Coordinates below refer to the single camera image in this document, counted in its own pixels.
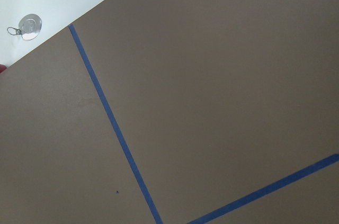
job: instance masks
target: blue tape strip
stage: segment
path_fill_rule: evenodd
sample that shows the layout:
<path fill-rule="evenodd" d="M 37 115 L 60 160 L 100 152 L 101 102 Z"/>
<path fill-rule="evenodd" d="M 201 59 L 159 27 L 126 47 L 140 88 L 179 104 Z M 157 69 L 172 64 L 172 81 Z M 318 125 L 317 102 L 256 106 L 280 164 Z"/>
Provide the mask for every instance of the blue tape strip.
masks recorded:
<path fill-rule="evenodd" d="M 276 181 L 266 187 L 263 187 L 262 189 L 255 191 L 241 199 L 238 199 L 230 204 L 227 204 L 224 207 L 221 207 L 211 213 L 208 213 L 198 219 L 195 219 L 188 224 L 201 224 L 206 223 L 208 221 L 211 221 L 213 219 L 216 219 L 217 217 L 220 217 L 224 214 L 227 214 L 231 211 L 234 211 L 240 207 L 243 207 L 244 205 L 253 202 L 254 200 L 257 200 L 259 198 L 262 198 L 263 196 L 266 196 L 276 190 L 279 190 L 291 183 L 296 182 L 299 179 L 304 178 L 305 176 L 308 176 L 314 172 L 319 171 L 320 169 L 327 167 L 335 162 L 339 161 L 339 154 L 331 155 L 317 163 L 314 163 L 313 165 L 310 165 L 300 171 L 295 172 L 294 174 L 291 174 L 279 181 Z"/>
<path fill-rule="evenodd" d="M 153 218 L 154 218 L 154 220 L 155 220 L 155 222 L 157 224 L 163 224 L 163 221 L 161 220 L 161 217 L 160 217 L 160 215 L 158 213 L 158 210 L 155 207 L 154 202 L 153 202 L 153 200 L 152 200 L 152 198 L 151 198 L 151 196 L 150 196 L 150 194 L 148 192 L 146 184 L 145 184 L 144 180 L 142 179 L 142 176 L 141 176 L 141 173 L 140 173 L 140 171 L 139 171 L 139 169 L 137 167 L 137 164 L 136 164 L 136 162 L 133 159 L 132 153 L 129 150 L 128 145 L 127 145 L 127 143 L 126 143 L 126 141 L 125 141 L 125 139 L 124 139 L 124 137 L 122 135 L 122 132 L 121 132 L 121 130 L 119 128 L 119 125 L 118 125 L 118 123 L 117 123 L 117 121 L 116 121 L 116 119 L 115 119 L 115 117 L 113 115 L 113 112 L 111 110 L 111 107 L 110 107 L 107 99 L 106 99 L 106 96 L 105 96 L 105 94 L 104 94 L 104 92 L 103 92 L 103 90 L 102 90 L 102 88 L 100 86 L 99 81 L 97 80 L 95 72 L 94 72 L 94 70 L 92 68 L 90 60 L 87 57 L 87 54 L 85 52 L 84 47 L 81 44 L 79 36 L 78 36 L 77 32 L 75 31 L 75 28 L 74 28 L 74 26 L 72 24 L 69 25 L 68 28 L 69 28 L 72 36 L 73 36 L 73 39 L 75 41 L 76 46 L 78 47 L 80 55 L 81 55 L 81 57 L 82 57 L 82 59 L 84 61 L 84 64 L 86 66 L 86 69 L 87 69 L 87 71 L 88 71 L 88 73 L 89 73 L 89 75 L 91 77 L 91 80 L 92 80 L 92 82 L 93 82 L 93 84 L 95 86 L 97 94 L 99 95 L 99 98 L 100 98 L 100 100 L 102 102 L 102 105 L 105 108 L 106 114 L 107 114 L 107 116 L 108 116 L 108 118 L 109 118 L 109 120 L 110 120 L 110 122 L 112 124 L 112 127 L 113 127 L 113 129 L 115 131 L 115 134 L 118 137 L 118 140 L 119 140 L 119 143 L 121 145 L 121 148 L 122 148 L 122 150 L 123 150 L 123 152 L 124 152 L 124 154 L 126 156 L 126 159 L 127 159 L 128 163 L 129 163 L 129 165 L 130 165 L 130 167 L 131 167 L 131 169 L 133 171 L 133 174 L 134 174 L 134 176 L 135 176 L 135 178 L 136 178 L 136 180 L 137 180 L 137 182 L 139 184 L 139 187 L 140 187 L 140 189 L 141 189 L 141 191 L 142 191 L 142 193 L 143 193 L 143 195 L 145 197 L 145 200 L 146 200 L 146 202 L 148 204 L 148 207 L 149 207 L 149 209 L 150 209 L 150 211 L 151 211 L 151 213 L 153 215 Z"/>

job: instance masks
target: blue line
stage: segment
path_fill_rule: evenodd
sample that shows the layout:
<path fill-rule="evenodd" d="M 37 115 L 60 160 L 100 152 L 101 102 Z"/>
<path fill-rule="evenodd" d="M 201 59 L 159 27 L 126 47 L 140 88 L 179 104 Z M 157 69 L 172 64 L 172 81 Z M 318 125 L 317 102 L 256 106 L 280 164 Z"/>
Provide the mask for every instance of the blue line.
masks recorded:
<path fill-rule="evenodd" d="M 140 173 L 140 171 L 139 171 L 139 169 L 137 167 L 137 164 L 136 164 L 136 162 L 133 159 L 132 153 L 129 150 L 128 145 L 127 145 L 127 143 L 126 143 L 126 141 L 125 141 L 125 139 L 124 139 L 124 137 L 122 135 L 122 132 L 121 132 L 121 130 L 119 128 L 119 125 L 118 125 L 118 123 L 117 123 L 117 121 L 116 121 L 116 119 L 115 119 L 115 117 L 113 115 L 113 112 L 111 110 L 111 107 L 110 107 L 107 99 L 106 99 L 106 96 L 105 96 L 105 94 L 104 94 L 104 92 L 103 92 L 103 90 L 102 90 L 102 88 L 100 86 L 100 83 L 99 83 L 99 81 L 98 81 L 98 79 L 97 79 L 97 77 L 95 75 L 95 72 L 94 72 L 94 70 L 92 68 L 90 60 L 87 57 L 85 49 L 84 49 L 83 45 L 81 44 L 79 36 L 78 36 L 77 32 L 75 31 L 75 28 L 74 28 L 74 26 L 72 24 L 69 25 L 68 28 L 69 28 L 72 36 L 73 36 L 73 39 L 75 41 L 76 46 L 78 47 L 80 55 L 81 55 L 81 57 L 82 57 L 82 59 L 84 61 L 84 64 L 85 64 L 85 66 L 87 68 L 87 71 L 88 71 L 88 73 L 89 73 L 89 75 L 90 75 L 90 77 L 92 79 L 92 82 L 93 82 L 93 84 L 95 86 L 97 94 L 99 95 L 99 98 L 100 98 L 100 100 L 102 102 L 102 105 L 105 108 L 106 114 L 107 114 L 107 116 L 108 116 L 108 118 L 109 118 L 109 120 L 110 120 L 110 122 L 112 124 L 112 127 L 113 127 L 113 129 L 115 131 L 115 134 L 118 137 L 118 140 L 119 140 L 119 143 L 121 145 L 121 148 L 122 148 L 123 152 L 125 153 L 125 156 L 126 156 L 126 159 L 127 159 L 128 163 L 129 163 L 129 165 L 131 166 L 133 174 L 134 174 L 134 176 L 135 176 L 135 178 L 136 178 L 136 180 L 137 180 L 137 182 L 139 184 L 139 187 L 140 187 L 140 189 L 141 189 L 141 191 L 142 191 L 142 193 L 143 193 L 143 195 L 145 197 L 145 200 L 146 200 L 146 202 L 148 204 L 148 207 L 149 207 L 149 209 L 150 209 L 150 211 L 151 211 L 151 213 L 153 215 L 153 218 L 154 218 L 154 220 L 155 220 L 155 222 L 157 224 L 163 224 L 163 221 L 161 220 L 161 217 L 160 217 L 160 215 L 158 213 L 158 210 L 157 210 L 157 208 L 154 205 L 153 199 L 152 199 L 152 197 L 150 196 L 150 194 L 148 192 L 148 189 L 146 187 L 146 184 L 145 184 L 144 180 L 142 179 L 142 176 L 141 176 L 141 173 Z"/>
<path fill-rule="evenodd" d="M 262 198 L 263 196 L 266 196 L 276 190 L 279 190 L 291 183 L 296 182 L 299 179 L 304 178 L 305 176 L 308 176 L 314 172 L 317 172 L 321 170 L 324 167 L 327 167 L 335 162 L 339 161 L 339 154 L 331 155 L 319 162 L 314 163 L 313 165 L 310 165 L 300 171 L 295 172 L 294 174 L 291 174 L 279 181 L 276 181 L 266 187 L 263 187 L 262 189 L 255 191 L 247 196 L 244 196 L 241 199 L 238 199 L 230 204 L 225 205 L 224 207 L 221 207 L 215 211 L 212 211 L 198 219 L 195 219 L 188 224 L 200 224 L 200 223 L 206 223 L 208 221 L 211 221 L 213 219 L 216 219 L 217 217 L 220 217 L 224 214 L 227 214 L 231 211 L 234 211 L 240 207 L 243 207 L 244 205 L 253 202 L 254 200 L 257 200 L 259 198 Z"/>

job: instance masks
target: red object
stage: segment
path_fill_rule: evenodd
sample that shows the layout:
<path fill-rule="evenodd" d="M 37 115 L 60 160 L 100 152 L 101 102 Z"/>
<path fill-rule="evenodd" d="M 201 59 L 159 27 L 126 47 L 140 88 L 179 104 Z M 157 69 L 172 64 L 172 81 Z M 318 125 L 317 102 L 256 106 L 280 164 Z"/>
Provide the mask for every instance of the red object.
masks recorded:
<path fill-rule="evenodd" d="M 0 73 L 3 72 L 7 67 L 5 65 L 0 64 Z"/>

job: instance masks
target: metal loop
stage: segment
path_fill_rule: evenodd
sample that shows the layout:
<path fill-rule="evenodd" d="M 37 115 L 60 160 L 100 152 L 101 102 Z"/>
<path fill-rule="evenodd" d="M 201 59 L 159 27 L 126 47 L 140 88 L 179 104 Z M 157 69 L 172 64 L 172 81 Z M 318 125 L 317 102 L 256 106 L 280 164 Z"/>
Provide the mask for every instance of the metal loop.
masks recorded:
<path fill-rule="evenodd" d="M 15 34 L 10 33 L 10 32 L 9 32 L 9 29 L 15 30 Z M 21 30 L 20 30 L 20 29 L 17 29 L 17 28 L 14 28 L 14 27 L 8 27 L 8 28 L 7 28 L 7 32 L 8 32 L 10 35 L 21 35 Z"/>

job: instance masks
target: brown surface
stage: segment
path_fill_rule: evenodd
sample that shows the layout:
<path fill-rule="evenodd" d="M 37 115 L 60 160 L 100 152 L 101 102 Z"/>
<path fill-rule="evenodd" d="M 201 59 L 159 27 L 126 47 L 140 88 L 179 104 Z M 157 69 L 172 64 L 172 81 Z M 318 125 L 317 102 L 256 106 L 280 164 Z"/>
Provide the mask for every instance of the brown surface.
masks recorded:
<path fill-rule="evenodd" d="M 338 170 L 339 163 L 326 167 L 209 223 L 338 223 Z"/>
<path fill-rule="evenodd" d="M 0 223 L 154 223 L 68 29 L 0 91 Z"/>
<path fill-rule="evenodd" d="M 165 223 L 339 151 L 338 11 L 339 0 L 106 0 L 75 22 Z"/>

